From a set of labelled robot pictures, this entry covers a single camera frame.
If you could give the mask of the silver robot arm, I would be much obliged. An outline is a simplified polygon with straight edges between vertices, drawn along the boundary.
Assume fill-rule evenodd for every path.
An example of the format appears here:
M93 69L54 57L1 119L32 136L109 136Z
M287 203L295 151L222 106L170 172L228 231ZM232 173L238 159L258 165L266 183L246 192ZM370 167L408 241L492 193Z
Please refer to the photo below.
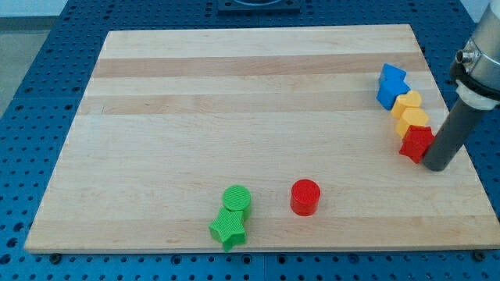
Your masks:
M499 106L499 0L491 1L465 46L455 55L450 76L470 107Z

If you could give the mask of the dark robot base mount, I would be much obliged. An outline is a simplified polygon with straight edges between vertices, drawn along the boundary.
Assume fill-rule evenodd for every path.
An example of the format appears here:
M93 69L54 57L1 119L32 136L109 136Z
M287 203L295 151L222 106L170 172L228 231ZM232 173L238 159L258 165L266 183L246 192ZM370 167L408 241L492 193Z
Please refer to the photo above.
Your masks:
M243 12L299 12L302 0L218 0L219 14Z

